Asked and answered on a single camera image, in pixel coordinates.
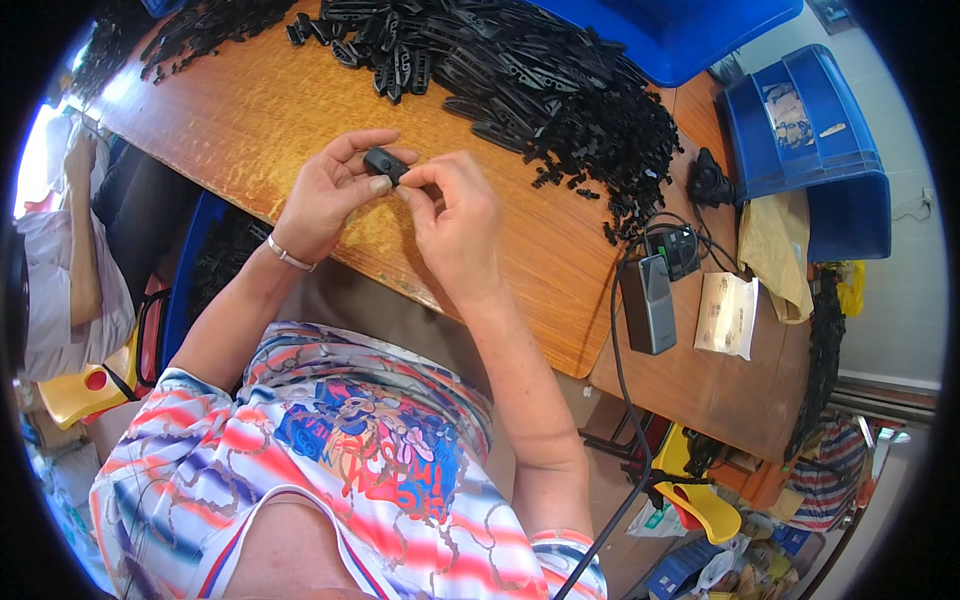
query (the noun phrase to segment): chair seat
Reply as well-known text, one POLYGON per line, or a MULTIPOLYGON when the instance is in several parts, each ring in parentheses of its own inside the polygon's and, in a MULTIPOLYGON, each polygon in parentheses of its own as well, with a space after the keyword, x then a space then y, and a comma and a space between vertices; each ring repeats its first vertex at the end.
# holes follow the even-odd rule
MULTIPOLYGON (((684 429, 674 424, 651 467, 671 475, 689 477, 689 473, 684 470, 689 460, 684 429)), ((696 517, 703 524, 707 539, 714 545, 732 539, 740 531, 740 513, 709 486, 661 482, 655 485, 654 489, 668 498, 674 506, 696 517)))
MULTIPOLYGON (((130 339, 104 363, 131 390, 136 386, 136 334, 137 327, 130 339)), ((60 429, 66 429, 81 417, 127 401, 127 396, 100 365, 87 365, 82 372, 62 375, 37 386, 47 412, 60 429)))

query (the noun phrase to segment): bangle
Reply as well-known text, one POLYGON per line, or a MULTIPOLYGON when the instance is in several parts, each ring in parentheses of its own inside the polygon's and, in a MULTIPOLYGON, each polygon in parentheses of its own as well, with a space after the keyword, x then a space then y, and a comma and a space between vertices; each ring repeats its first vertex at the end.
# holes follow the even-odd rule
POLYGON ((296 258, 294 258, 293 256, 291 256, 290 254, 288 254, 286 250, 281 248, 274 241, 274 235, 272 233, 267 236, 267 246, 270 246, 270 250, 274 251, 274 253, 280 260, 282 260, 283 262, 289 263, 297 267, 298 269, 302 269, 307 273, 313 273, 313 270, 317 268, 317 263, 313 263, 311 265, 309 263, 301 262, 296 258))

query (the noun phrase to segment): cartoon print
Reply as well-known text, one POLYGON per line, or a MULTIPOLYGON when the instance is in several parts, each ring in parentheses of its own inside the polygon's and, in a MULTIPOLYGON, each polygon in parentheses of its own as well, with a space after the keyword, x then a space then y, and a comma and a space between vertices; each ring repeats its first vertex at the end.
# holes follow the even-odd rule
POLYGON ((374 386, 327 379, 317 399, 292 402, 274 436, 345 479, 342 493, 446 522, 464 450, 456 427, 374 386))

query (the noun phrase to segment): yellow bag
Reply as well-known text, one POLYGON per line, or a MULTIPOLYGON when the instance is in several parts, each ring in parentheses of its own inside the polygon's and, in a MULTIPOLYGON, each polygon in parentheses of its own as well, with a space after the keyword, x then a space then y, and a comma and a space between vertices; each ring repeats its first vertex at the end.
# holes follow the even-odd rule
POLYGON ((849 261, 853 267, 853 285, 845 281, 837 283, 837 298, 840 299, 840 312, 848 317, 856 317, 863 311, 863 288, 867 285, 867 262, 849 261))

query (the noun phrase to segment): worn table surface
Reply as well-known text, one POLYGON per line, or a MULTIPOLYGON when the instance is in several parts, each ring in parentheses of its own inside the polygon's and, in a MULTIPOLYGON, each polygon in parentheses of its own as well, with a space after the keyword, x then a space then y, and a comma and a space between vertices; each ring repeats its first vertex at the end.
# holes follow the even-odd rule
MULTIPOLYGON (((315 13, 319 6, 318 0, 299 2, 285 22, 295 11, 315 13)), ((152 36, 141 41, 86 112, 266 221, 279 215, 300 165, 347 130, 398 129, 400 143, 425 157, 461 149, 473 153, 503 201, 500 265, 534 335, 553 367, 577 377, 589 373, 609 333, 604 307, 618 257, 601 229, 609 218, 605 201, 585 200, 563 185, 534 189, 537 164, 524 165, 520 156, 472 135, 468 120, 440 108, 450 94, 439 85, 431 85, 425 96, 405 95, 394 107, 373 93, 372 73, 344 68, 313 40, 294 48, 282 25, 245 43, 226 42, 219 56, 195 60, 159 85, 140 81, 142 65, 135 59, 152 36)), ((709 121, 715 90, 705 94, 702 85, 691 84, 692 109, 686 113, 704 113, 706 106, 709 121)), ((664 104, 679 107, 682 90, 665 91, 664 104)), ((719 144, 715 115, 701 129, 690 134, 711 148, 719 144)), ((458 318, 424 266, 409 212, 396 196, 357 211, 333 256, 458 318)))
MULTIPOLYGON (((688 140, 682 139, 686 146, 688 140)), ((696 157, 694 148, 689 147, 682 161, 675 161, 673 177, 680 185, 664 193, 666 209, 691 222, 693 211, 681 192, 686 180, 681 165, 696 157)), ((702 212, 713 239, 736 257, 732 207, 702 212)), ((704 271, 721 271, 710 257, 702 265, 701 271, 670 285, 677 327, 673 348, 657 356, 630 350, 626 317, 623 310, 617 313, 627 391, 637 406, 780 464, 806 389, 809 326, 780 323, 764 289, 757 303, 751 361, 694 348, 704 271)), ((589 380, 623 397, 609 337, 589 380)))

